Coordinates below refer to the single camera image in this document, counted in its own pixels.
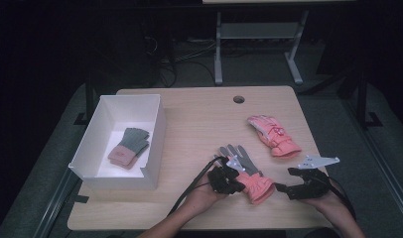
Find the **black metal stand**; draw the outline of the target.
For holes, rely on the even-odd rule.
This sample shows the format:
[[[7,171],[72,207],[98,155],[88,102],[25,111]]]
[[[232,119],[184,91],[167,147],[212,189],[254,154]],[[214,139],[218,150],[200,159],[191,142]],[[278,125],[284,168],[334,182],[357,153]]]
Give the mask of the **black metal stand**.
[[[375,112],[368,112],[367,105],[367,67],[363,65],[358,70],[357,79],[357,99],[356,99],[356,120],[360,127],[367,130],[369,127],[382,127]]]

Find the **grey metal stand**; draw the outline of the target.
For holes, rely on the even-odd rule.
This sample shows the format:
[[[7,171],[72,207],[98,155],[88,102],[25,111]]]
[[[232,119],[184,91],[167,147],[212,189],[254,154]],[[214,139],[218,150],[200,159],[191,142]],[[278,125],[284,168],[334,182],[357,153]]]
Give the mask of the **grey metal stand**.
[[[221,13],[216,14],[214,83],[223,84],[221,43],[223,40],[292,40],[293,45],[284,52],[285,61],[296,84],[304,83],[295,62],[295,56],[301,42],[309,16],[304,11],[298,22],[287,23],[223,23]]]

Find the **pink ski glove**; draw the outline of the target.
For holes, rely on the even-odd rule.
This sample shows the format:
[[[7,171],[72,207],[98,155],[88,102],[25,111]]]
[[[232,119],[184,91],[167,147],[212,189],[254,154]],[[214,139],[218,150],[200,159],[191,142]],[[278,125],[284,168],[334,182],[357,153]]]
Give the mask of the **pink ski glove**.
[[[227,145],[219,151],[225,157],[222,167],[232,169],[230,180],[236,182],[237,190],[243,191],[252,204],[262,203],[274,192],[273,180],[263,176],[242,146]]]
[[[253,126],[261,142],[271,149],[275,158],[292,159],[302,152],[281,123],[272,116],[251,116],[247,122]]]

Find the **grey and pink knitted glove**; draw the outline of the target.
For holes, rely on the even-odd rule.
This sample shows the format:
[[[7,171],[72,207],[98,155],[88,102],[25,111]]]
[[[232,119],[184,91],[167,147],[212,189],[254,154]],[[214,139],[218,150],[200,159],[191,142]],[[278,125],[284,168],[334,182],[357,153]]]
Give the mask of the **grey and pink knitted glove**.
[[[148,141],[142,141],[129,147],[117,145],[108,154],[108,160],[111,164],[119,166],[126,170],[131,170],[138,161],[139,156],[149,147]]]
[[[149,133],[139,128],[127,128],[121,141],[108,154],[108,160],[121,166],[128,166],[149,146]]]

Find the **person's right hand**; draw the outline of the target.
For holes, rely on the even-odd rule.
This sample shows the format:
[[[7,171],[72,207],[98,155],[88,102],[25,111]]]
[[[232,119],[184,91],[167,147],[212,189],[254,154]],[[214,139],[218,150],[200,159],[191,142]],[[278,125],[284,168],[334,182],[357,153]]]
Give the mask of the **person's right hand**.
[[[340,198],[331,190],[319,198],[301,199],[301,202],[312,206],[324,216],[349,213]]]

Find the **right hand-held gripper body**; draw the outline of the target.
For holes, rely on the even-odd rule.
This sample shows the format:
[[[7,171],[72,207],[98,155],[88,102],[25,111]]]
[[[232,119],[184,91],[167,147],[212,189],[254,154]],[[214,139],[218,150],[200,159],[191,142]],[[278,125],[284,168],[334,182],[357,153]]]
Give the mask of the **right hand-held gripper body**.
[[[305,170],[299,177],[302,184],[288,186],[286,192],[290,199],[319,198],[326,194],[331,187],[329,176],[321,171],[321,168],[334,165],[339,162],[338,157],[324,158],[319,156],[306,156],[296,168]]]

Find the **person's left hand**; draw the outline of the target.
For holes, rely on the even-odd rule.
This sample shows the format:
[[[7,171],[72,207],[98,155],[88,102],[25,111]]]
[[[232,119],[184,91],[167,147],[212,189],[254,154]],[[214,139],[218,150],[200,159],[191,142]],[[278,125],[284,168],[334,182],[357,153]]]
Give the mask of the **person's left hand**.
[[[227,194],[215,192],[210,185],[207,175],[204,175],[187,196],[183,203],[183,208],[190,214],[199,215],[225,198],[227,198]]]

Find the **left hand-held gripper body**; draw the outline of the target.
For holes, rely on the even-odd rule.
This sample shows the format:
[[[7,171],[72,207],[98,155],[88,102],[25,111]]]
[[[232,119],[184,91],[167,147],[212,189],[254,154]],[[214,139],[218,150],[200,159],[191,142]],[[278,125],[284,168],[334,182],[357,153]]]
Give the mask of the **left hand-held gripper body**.
[[[210,185],[217,193],[234,194],[245,189],[245,185],[236,179],[239,171],[229,167],[228,162],[226,157],[214,158],[214,168],[207,173]]]

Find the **white box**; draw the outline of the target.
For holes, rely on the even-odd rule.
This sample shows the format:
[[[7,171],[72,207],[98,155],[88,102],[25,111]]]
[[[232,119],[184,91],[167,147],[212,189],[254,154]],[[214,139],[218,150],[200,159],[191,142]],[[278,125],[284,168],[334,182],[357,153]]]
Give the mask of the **white box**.
[[[158,94],[103,95],[68,167],[93,189],[153,190],[158,185],[166,126]],[[149,133],[148,147],[129,170],[108,160],[128,128]]]

